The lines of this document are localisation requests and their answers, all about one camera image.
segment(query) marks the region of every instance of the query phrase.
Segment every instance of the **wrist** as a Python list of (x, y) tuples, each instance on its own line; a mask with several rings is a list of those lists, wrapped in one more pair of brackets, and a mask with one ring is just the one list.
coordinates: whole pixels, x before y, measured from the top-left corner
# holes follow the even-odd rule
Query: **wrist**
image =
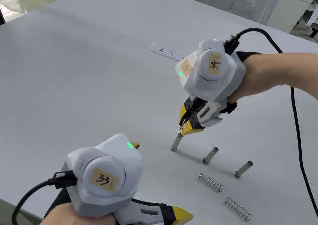
[(286, 64), (279, 63), (281, 54), (271, 55), (252, 55), (245, 64), (250, 64), (260, 75), (268, 80), (271, 87), (289, 83), (287, 72), (289, 71)]

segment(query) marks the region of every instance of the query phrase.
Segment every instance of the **metal pin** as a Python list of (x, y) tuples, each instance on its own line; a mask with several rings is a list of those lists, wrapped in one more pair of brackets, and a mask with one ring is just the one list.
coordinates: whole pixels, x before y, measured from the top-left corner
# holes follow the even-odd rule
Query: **metal pin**
[(181, 133), (177, 134), (177, 137), (175, 138), (173, 144), (170, 147), (171, 151), (176, 152), (178, 150), (178, 145), (179, 145), (182, 137), (183, 137), (183, 135)]
[(182, 122), (180, 129), (178, 131), (177, 137), (174, 139), (174, 142), (172, 146), (170, 147), (171, 151), (176, 152), (178, 150), (178, 145), (183, 137), (182, 130), (185, 127), (185, 124), (187, 123), (188, 118), (184, 119)]
[(248, 161), (246, 162), (245, 165), (243, 165), (240, 169), (234, 171), (234, 177), (236, 179), (239, 179), (249, 168), (251, 168), (253, 166), (253, 162), (252, 161)]
[(208, 165), (218, 151), (219, 151), (219, 148), (213, 147), (210, 153), (208, 153), (207, 157), (203, 158), (202, 160), (203, 164)]

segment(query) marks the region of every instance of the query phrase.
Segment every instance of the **white table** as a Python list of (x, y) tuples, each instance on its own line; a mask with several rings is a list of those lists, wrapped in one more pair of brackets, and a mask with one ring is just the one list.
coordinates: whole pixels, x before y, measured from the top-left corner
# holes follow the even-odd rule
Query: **white table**
[[(223, 205), (233, 197), (250, 224), (314, 224), (298, 166), (289, 88), (245, 98), (224, 121), (169, 149), (187, 98), (176, 61), (150, 52), (157, 42), (191, 53), (207, 37), (226, 39), (257, 23), (191, 0), (59, 0), (0, 27), (0, 198), (16, 204), (59, 171), (66, 155), (115, 133), (141, 144), (145, 169), (136, 198), (180, 206), (189, 224), (242, 224)], [(314, 43), (264, 27), (285, 52), (318, 53)], [(241, 50), (275, 53), (258, 34)], [(317, 101), (296, 90), (304, 162), (318, 199)], [(201, 159), (218, 146), (209, 166)], [(231, 173), (251, 159), (236, 180)], [(215, 193), (199, 172), (222, 181)], [(43, 216), (58, 191), (23, 207)]]

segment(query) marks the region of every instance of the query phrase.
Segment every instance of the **metal spring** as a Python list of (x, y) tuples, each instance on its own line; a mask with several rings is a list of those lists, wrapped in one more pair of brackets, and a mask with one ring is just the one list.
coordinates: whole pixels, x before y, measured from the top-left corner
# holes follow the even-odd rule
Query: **metal spring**
[(244, 218), (246, 221), (251, 220), (252, 214), (249, 211), (247, 211), (245, 208), (243, 208), (240, 204), (235, 202), (232, 198), (227, 197), (224, 203), (241, 218)]
[(200, 173), (198, 180), (201, 180), (203, 183), (207, 184), (209, 187), (211, 187), (217, 192), (221, 192), (223, 189), (223, 184), (220, 184), (214, 178), (210, 178), (204, 173)]
[(180, 129), (179, 129), (179, 131), (178, 131), (178, 134), (181, 135), (181, 136), (182, 136), (182, 130), (183, 130), (185, 124), (187, 123), (187, 121), (188, 121), (188, 118), (184, 119), (183, 122), (182, 122), (182, 124), (181, 124), (181, 126), (180, 126)]

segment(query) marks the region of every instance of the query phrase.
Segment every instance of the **paper label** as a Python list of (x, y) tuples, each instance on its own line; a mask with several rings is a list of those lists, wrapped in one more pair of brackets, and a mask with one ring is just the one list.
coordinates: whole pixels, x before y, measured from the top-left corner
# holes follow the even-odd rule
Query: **paper label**
[(91, 174), (89, 182), (104, 190), (115, 192), (120, 179), (99, 168)]
[(186, 77), (189, 76), (189, 74), (192, 72), (192, 66), (190, 65), (189, 61), (185, 59), (181, 65), (181, 68), (183, 70), (183, 73)]
[(209, 75), (219, 75), (222, 55), (219, 53), (211, 53), (209, 57), (208, 70)]

